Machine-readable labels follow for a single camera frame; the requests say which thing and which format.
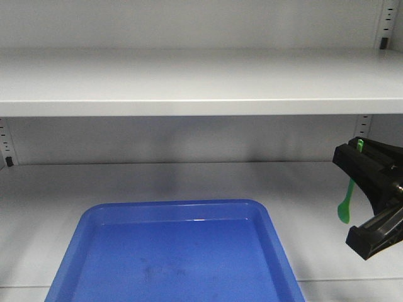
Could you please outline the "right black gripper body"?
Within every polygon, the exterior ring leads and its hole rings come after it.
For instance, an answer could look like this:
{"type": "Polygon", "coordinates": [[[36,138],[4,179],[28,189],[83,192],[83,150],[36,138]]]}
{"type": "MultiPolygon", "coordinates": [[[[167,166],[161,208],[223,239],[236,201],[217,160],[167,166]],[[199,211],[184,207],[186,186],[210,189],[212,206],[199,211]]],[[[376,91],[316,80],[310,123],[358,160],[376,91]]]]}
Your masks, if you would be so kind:
{"type": "Polygon", "coordinates": [[[371,204],[374,216],[349,229],[346,244],[367,260],[402,241],[402,176],[397,176],[397,203],[371,204]]]}

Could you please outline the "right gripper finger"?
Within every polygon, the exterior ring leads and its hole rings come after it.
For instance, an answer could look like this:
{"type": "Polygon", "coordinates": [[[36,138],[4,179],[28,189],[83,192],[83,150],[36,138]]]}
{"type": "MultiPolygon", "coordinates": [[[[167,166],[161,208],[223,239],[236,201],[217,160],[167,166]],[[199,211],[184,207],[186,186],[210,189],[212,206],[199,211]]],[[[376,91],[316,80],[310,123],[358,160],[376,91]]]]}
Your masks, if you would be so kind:
{"type": "MultiPolygon", "coordinates": [[[[342,144],[339,150],[341,167],[365,193],[371,204],[397,203],[397,176],[372,169],[372,166],[360,157],[361,154],[347,143],[342,144]]],[[[332,161],[338,163],[335,151],[332,161]]]]}
{"type": "Polygon", "coordinates": [[[348,145],[357,148],[358,141],[362,141],[360,157],[371,165],[372,169],[391,176],[402,176],[402,147],[363,137],[352,138],[348,145]]]}

